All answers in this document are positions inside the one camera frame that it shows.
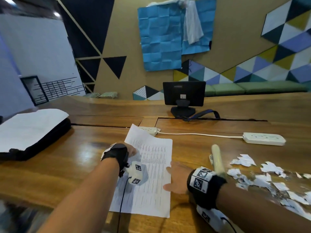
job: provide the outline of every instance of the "cable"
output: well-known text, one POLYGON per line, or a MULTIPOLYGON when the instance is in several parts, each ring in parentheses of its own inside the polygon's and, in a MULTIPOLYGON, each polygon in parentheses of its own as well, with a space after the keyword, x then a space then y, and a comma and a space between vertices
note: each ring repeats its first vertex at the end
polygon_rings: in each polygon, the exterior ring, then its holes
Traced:
POLYGON ((221 136, 221 135, 210 135, 210 134, 200 134, 200 133, 164 133, 164 132, 157 132, 160 134, 166 135, 202 135, 202 136, 215 136, 215 137, 224 137, 224 138, 243 138, 242 136, 221 136))
POLYGON ((131 178, 131 177, 129 177, 128 179, 126 179, 125 186, 124 186, 123 196, 122 196, 121 205, 120 205, 120 212, 119 212, 119 220, 118 220, 117 233, 119 233, 119 225, 120 225, 120 219, 121 219, 121 208, 122 208, 123 198, 124 198, 124 194, 125 194, 125 188, 126 188, 126 184, 128 183, 128 180, 129 180, 130 178, 131 178))
POLYGON ((234 229, 233 225, 230 223, 230 221, 229 221, 227 218, 225 218, 225 217, 221 217, 220 219, 226 220, 226 221, 227 221, 227 223, 229 223, 229 225, 232 227, 232 229, 233 229, 233 230, 234 230, 234 232, 236 233, 236 230, 234 229))

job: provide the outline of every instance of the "white wall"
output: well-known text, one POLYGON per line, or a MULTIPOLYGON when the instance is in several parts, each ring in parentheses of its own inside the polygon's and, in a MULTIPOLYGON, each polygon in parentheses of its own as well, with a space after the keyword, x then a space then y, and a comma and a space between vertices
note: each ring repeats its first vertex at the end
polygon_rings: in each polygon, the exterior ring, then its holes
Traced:
POLYGON ((72 87, 82 85, 62 21, 1 14, 0 34, 22 76, 41 83, 76 77, 72 87))
POLYGON ((0 115, 6 118, 33 107, 0 36, 0 115))

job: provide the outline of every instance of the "black monitor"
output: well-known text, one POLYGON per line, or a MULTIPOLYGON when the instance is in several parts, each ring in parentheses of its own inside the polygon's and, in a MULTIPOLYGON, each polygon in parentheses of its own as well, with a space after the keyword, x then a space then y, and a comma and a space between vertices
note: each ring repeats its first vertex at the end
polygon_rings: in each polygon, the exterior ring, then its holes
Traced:
POLYGON ((190 117, 195 108, 189 106, 203 106, 205 85, 205 82, 163 83, 165 104, 177 105, 171 108, 175 117, 190 117))

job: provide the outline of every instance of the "blue strap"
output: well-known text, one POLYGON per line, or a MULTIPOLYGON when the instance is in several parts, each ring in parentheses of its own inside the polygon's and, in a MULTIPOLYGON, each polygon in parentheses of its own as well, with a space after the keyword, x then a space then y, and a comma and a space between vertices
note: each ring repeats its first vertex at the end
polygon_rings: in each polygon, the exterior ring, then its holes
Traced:
POLYGON ((183 120, 186 121, 186 122, 189 122, 190 120, 198 119, 198 118, 200 118, 203 115, 208 114, 208 113, 214 113, 215 118, 216 119, 220 119, 220 115, 219 115, 219 113, 216 110, 208 109, 208 110, 201 111, 201 112, 193 115, 192 117, 189 117, 189 118, 185 118, 184 117, 183 120))

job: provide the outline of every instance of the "yellow triangle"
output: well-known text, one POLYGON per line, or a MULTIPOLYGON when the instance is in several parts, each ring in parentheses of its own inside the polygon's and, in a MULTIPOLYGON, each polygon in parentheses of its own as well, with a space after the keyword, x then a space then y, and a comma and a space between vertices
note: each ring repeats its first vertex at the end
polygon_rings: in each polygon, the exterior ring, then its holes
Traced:
POLYGON ((275 54, 276 54, 276 50, 277 50, 277 45, 259 54, 259 56, 261 58, 264 58, 266 61, 272 63, 275 57, 275 54))
POLYGON ((178 82, 181 79, 184 79, 185 77, 188 77, 188 75, 184 74, 178 70, 173 70, 173 81, 174 82, 178 82))
POLYGON ((221 75, 223 75, 224 77, 226 77, 229 80, 233 81, 234 77, 235 77, 235 71, 236 71, 236 67, 233 67, 233 68, 223 72, 221 75))
POLYGON ((279 61, 274 62, 274 64, 282 67, 283 69, 290 70, 294 57, 295 57, 295 54, 289 55, 279 61))
POLYGON ((307 26, 307 23, 308 23, 308 20, 310 17, 310 13, 311 13, 311 11, 307 11, 307 12, 297 16, 296 18, 291 19, 287 23, 291 26, 294 26, 294 27, 304 31, 305 27, 307 26))

